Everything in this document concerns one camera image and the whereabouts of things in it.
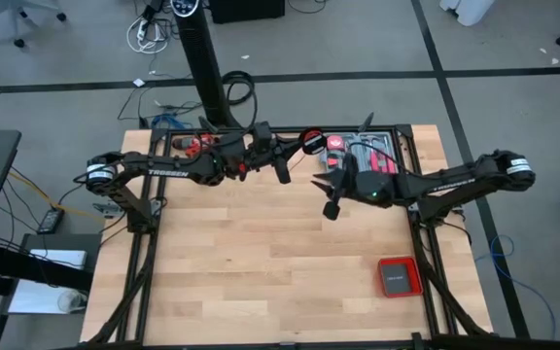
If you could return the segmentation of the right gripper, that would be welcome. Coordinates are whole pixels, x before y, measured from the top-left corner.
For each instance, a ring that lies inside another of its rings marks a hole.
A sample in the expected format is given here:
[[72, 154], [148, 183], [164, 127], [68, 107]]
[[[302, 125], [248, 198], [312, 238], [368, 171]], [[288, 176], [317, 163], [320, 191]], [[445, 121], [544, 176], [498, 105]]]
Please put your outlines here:
[[341, 198], [349, 198], [361, 201], [361, 197], [357, 191], [357, 175], [359, 166], [356, 157], [353, 154], [346, 154], [342, 161], [342, 167], [336, 168], [332, 172], [314, 174], [314, 177], [327, 183], [312, 181], [318, 189], [322, 190], [328, 202], [323, 209], [324, 216], [335, 221], [340, 212], [338, 202]]

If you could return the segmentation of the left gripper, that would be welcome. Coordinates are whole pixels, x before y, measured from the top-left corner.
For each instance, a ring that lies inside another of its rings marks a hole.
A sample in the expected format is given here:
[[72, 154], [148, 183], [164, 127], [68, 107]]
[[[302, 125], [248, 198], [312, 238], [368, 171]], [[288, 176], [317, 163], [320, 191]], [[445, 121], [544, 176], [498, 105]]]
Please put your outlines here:
[[289, 184], [291, 175], [288, 161], [301, 149], [302, 141], [298, 138], [276, 136], [268, 122], [255, 123], [252, 137], [252, 143], [246, 149], [243, 159], [243, 175], [271, 165], [278, 181]]

